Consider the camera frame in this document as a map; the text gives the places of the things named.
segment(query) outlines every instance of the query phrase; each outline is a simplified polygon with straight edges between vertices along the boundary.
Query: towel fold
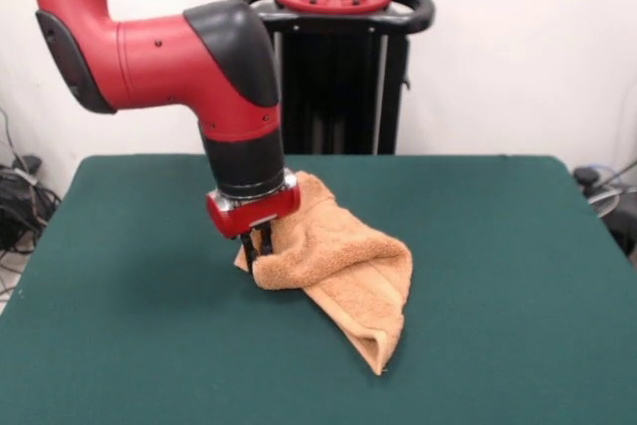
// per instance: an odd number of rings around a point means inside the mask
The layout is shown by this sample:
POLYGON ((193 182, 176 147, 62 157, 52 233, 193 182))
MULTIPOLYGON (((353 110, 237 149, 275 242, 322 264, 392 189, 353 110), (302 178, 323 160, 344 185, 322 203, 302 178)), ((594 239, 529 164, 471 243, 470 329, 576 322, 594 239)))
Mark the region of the towel fold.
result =
MULTIPOLYGON (((272 225, 276 254, 253 266, 266 290, 303 289, 382 374, 404 326, 412 256, 405 244, 339 207, 315 176, 297 173, 301 207, 272 225)), ((259 235, 253 236, 259 247, 259 235)), ((239 251, 235 265, 247 270, 239 251)))

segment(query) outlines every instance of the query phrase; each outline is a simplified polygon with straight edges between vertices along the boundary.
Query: floor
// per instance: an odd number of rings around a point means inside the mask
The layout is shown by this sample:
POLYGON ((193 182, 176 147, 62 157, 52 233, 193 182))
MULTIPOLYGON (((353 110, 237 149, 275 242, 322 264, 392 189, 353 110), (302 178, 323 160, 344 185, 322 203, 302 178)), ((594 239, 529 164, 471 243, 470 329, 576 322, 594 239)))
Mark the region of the floor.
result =
MULTIPOLYGON (((0 293, 6 289, 15 288, 20 281, 20 275, 26 267, 28 258, 19 254, 7 254, 0 264, 0 293)), ((0 314, 4 311, 11 293, 0 296, 0 314)))

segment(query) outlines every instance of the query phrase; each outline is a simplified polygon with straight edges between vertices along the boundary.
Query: black metal frame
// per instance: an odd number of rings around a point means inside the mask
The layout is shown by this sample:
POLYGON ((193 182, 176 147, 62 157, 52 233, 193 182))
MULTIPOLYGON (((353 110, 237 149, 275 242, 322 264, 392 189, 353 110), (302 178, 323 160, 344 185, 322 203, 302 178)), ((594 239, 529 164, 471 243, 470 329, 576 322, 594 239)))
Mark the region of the black metal frame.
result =
POLYGON ((407 82, 408 35, 432 25, 435 6, 431 0, 392 0, 411 11, 399 13, 390 4, 382 11, 360 15, 296 12, 276 0, 236 1, 253 6, 273 45, 277 35, 282 39, 286 153, 395 153, 402 89, 407 82), (382 62, 385 69, 380 78, 382 62), (382 99, 378 98, 380 85, 382 99))

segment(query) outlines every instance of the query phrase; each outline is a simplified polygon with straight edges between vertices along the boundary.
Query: green felt surface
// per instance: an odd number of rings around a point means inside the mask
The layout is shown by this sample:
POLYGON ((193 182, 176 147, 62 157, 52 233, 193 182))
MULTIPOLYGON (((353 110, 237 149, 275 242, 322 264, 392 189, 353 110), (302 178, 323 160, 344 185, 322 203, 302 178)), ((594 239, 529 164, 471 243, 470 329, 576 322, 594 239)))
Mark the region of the green felt surface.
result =
POLYGON ((564 167, 292 157, 415 262, 378 378, 231 266, 200 156, 85 161, 0 317, 4 424, 637 423, 637 281, 564 167))

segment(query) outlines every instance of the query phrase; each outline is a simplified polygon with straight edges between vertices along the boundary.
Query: black joint cover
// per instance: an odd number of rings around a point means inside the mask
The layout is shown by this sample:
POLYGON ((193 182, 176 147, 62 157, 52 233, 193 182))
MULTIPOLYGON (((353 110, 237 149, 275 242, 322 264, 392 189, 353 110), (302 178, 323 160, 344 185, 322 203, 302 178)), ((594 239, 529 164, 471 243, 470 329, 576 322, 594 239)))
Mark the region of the black joint cover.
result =
POLYGON ((49 12, 40 10, 36 17, 53 60, 78 102, 93 113, 113 113, 114 110, 100 93, 82 50, 69 28, 49 12))
POLYGON ((285 165, 281 130, 246 141, 222 142, 202 134, 219 190, 233 198, 253 198, 283 185, 285 165))
POLYGON ((195 7, 183 15, 244 99, 255 106, 279 102, 270 35, 250 6, 228 0, 195 7))

